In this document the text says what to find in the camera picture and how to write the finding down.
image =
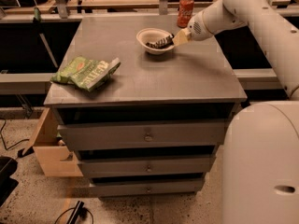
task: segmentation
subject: gray cabinet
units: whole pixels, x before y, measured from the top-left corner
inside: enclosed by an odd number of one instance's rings
[[[135,41],[147,27],[175,34],[176,18],[85,18],[62,67],[79,55],[110,61],[116,54],[121,66],[92,93],[50,88],[45,105],[99,197],[200,190],[227,119],[246,100],[214,38],[162,56],[148,55]]]

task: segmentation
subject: open drawer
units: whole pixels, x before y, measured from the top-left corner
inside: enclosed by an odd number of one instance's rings
[[[33,147],[46,176],[82,176],[76,155],[66,146],[58,146],[57,126],[57,120],[51,110],[45,108],[27,148]]]

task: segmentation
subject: wooden drawer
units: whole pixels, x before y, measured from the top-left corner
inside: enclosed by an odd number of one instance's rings
[[[59,133],[71,150],[198,146],[222,143],[224,121],[72,124]]]
[[[122,160],[97,160],[84,161],[79,168],[84,176],[109,177],[109,176],[134,176],[134,175],[174,175],[187,173],[209,172],[214,158],[186,157],[165,159],[122,159]]]
[[[33,147],[46,176],[82,176],[76,156],[57,145],[57,126],[51,110],[45,108],[27,146]]]
[[[102,183],[95,182],[91,184],[91,193],[99,197],[184,193],[196,192],[203,187],[203,184],[204,178],[201,174],[173,175],[169,176],[169,179],[149,176],[149,179],[137,177],[135,180],[125,182],[109,182],[109,180]]]

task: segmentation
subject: can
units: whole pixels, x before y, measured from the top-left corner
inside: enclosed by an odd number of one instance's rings
[[[177,26],[185,28],[192,17],[194,0],[179,0]]]

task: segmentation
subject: cable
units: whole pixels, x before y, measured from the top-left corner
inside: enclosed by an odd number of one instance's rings
[[[293,94],[299,89],[299,85],[297,85],[294,89],[292,89],[292,92],[290,94],[290,99],[292,98]]]
[[[7,142],[6,142],[6,140],[5,140],[5,138],[4,138],[3,134],[2,134],[2,131],[3,131],[4,127],[5,127],[6,124],[7,124],[7,120],[6,120],[6,119],[3,119],[3,118],[0,118],[0,120],[3,120],[3,121],[4,121],[4,124],[2,125],[2,127],[1,127],[1,129],[0,129],[0,135],[1,135],[1,140],[2,140],[2,143],[3,143],[4,149],[5,149],[6,151],[10,151],[12,148],[14,148],[16,145],[18,145],[18,144],[21,143],[21,142],[29,141],[28,138],[25,138],[25,139],[20,140],[20,141],[17,142],[16,144],[12,145],[11,147],[7,147]]]
[[[71,211],[71,210],[74,210],[75,207],[71,207],[71,208],[68,208],[67,210],[65,210],[64,212],[62,212],[58,217],[57,219],[55,220],[54,224],[58,223],[59,219],[67,212]],[[79,214],[79,216],[82,218],[82,219],[85,219],[86,218],[86,215],[83,213],[83,211],[85,212],[88,212],[90,215],[91,215],[91,218],[92,218],[92,224],[93,224],[93,214],[90,210],[88,210],[87,208],[83,207],[82,208],[82,212]]]
[[[57,219],[55,220],[54,224],[58,223],[57,221],[59,221],[59,219],[67,212],[69,212],[70,210],[74,210],[75,207],[72,207],[72,208],[68,208],[67,210],[65,210],[64,212],[62,212],[58,217]]]

